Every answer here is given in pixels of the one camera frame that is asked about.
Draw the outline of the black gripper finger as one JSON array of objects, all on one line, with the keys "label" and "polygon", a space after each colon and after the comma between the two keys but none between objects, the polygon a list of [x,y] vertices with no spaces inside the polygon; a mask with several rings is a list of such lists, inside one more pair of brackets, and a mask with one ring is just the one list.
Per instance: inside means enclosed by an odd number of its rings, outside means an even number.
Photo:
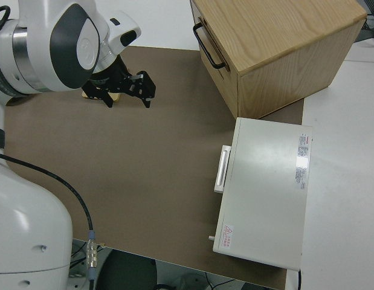
[{"label": "black gripper finger", "polygon": [[92,82],[87,81],[83,86],[82,90],[85,93],[85,97],[91,100],[101,100],[109,108],[113,107],[114,101],[108,92],[97,88]]},{"label": "black gripper finger", "polygon": [[146,71],[140,71],[124,79],[124,93],[139,98],[145,108],[150,108],[155,91],[156,86]]}]

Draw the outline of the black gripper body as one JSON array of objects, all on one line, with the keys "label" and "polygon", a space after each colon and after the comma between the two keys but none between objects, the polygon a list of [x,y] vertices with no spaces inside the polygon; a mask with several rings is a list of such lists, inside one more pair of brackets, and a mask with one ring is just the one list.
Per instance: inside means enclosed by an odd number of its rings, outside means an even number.
[{"label": "black gripper body", "polygon": [[98,88],[107,92],[134,92],[135,83],[131,81],[131,76],[122,58],[116,58],[109,67],[92,74],[87,90],[92,92]]}]

